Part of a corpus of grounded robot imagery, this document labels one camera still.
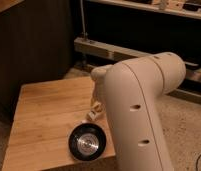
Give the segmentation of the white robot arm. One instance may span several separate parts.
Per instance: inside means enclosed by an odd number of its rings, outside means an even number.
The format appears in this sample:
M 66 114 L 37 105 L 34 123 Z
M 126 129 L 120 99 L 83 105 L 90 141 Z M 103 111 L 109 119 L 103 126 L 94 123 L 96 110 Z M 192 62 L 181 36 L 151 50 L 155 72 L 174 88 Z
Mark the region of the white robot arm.
M 92 70 L 93 97 L 106 111 L 120 171 L 174 171 L 156 101 L 185 75 L 183 60 L 172 52 Z

